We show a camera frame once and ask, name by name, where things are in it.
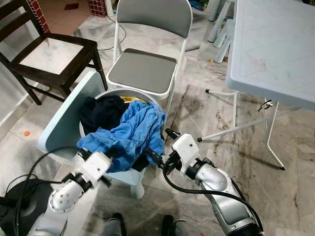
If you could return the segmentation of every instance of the gray chair backrest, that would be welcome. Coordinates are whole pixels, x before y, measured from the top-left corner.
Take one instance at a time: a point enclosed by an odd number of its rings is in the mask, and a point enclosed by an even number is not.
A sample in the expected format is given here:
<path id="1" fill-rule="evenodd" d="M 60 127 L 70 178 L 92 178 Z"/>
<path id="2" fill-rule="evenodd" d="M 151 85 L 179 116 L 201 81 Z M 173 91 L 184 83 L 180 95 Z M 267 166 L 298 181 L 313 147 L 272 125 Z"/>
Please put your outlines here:
<path id="1" fill-rule="evenodd" d="M 120 0 L 117 22 L 157 27 L 188 37 L 191 6 L 187 0 Z"/>

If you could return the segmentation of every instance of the white wall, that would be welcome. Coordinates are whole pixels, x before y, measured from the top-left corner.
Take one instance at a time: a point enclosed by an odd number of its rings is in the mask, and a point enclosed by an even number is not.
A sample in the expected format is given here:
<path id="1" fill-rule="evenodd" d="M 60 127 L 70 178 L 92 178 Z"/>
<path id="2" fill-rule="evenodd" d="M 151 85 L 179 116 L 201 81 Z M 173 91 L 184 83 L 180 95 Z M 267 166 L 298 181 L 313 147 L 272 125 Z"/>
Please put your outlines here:
<path id="1" fill-rule="evenodd" d="M 8 1 L 0 0 L 0 6 Z M 2 19 L 0 29 L 23 11 L 23 9 L 18 9 Z M 9 60 L 12 60 L 36 37 L 38 37 L 38 33 L 29 21 L 0 43 L 0 52 Z M 30 103 L 31 101 L 23 87 L 10 71 L 0 63 L 0 139 L 25 112 Z"/>

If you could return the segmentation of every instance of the chair backrest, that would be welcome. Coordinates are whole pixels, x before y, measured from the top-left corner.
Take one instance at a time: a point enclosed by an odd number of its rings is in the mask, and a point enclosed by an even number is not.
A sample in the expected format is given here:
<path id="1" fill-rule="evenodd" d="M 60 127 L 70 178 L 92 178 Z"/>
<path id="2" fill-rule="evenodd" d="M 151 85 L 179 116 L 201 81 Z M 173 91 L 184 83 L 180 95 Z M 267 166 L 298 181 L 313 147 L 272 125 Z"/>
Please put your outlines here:
<path id="1" fill-rule="evenodd" d="M 153 26 L 188 37 L 192 11 L 188 0 L 120 0 L 117 22 Z"/>
<path id="2" fill-rule="evenodd" d="M 41 28 L 39 22 L 35 18 L 30 6 L 26 0 L 12 0 L 7 4 L 0 7 L 0 21 L 11 14 L 18 8 L 23 7 L 25 12 L 19 15 L 17 18 L 12 20 L 10 23 L 6 24 L 2 29 L 0 29 L 0 42 L 12 34 L 17 28 L 25 24 L 27 21 L 31 20 L 34 24 L 39 35 L 43 34 L 43 29 Z"/>

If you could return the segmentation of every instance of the blue object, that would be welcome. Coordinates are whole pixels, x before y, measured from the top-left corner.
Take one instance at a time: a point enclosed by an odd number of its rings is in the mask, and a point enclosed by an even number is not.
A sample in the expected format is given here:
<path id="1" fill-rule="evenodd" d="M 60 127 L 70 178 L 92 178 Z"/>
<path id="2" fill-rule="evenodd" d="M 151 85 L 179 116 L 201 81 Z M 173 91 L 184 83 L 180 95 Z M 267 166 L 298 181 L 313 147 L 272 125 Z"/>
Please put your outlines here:
<path id="1" fill-rule="evenodd" d="M 116 154 L 107 172 L 127 171 L 146 147 L 159 155 L 164 154 L 164 141 L 160 133 L 165 121 L 166 114 L 157 104 L 135 100 L 123 114 L 119 126 L 110 131 L 99 128 L 95 133 L 80 139 L 77 146 L 104 153 L 114 148 Z"/>

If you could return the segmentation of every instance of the gray chair seat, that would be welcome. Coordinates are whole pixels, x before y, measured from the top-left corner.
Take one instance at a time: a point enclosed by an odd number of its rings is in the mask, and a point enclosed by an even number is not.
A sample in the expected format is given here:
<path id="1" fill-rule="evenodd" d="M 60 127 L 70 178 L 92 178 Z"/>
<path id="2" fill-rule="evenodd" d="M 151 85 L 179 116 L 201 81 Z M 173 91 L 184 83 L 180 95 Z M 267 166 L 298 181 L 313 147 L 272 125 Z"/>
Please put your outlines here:
<path id="1" fill-rule="evenodd" d="M 113 83 L 154 93 L 170 87 L 176 59 L 127 48 L 107 75 Z"/>

